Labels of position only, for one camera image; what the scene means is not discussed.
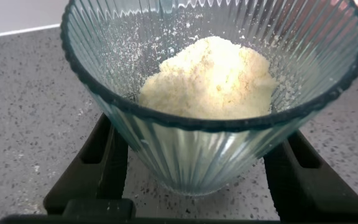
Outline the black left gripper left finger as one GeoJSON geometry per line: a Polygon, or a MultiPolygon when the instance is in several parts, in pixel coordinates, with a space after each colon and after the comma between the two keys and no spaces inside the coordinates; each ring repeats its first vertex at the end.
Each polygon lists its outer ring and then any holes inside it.
{"type": "Polygon", "coordinates": [[[74,199],[120,199],[127,174],[128,144],[105,114],[44,198],[49,215],[62,214],[74,199]]]}

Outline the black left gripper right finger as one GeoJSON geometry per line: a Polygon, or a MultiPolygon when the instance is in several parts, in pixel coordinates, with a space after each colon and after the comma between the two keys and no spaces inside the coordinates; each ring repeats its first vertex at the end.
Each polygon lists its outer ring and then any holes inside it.
{"type": "Polygon", "coordinates": [[[284,223],[358,223],[358,195],[300,131],[264,155],[274,207],[284,223]]]}

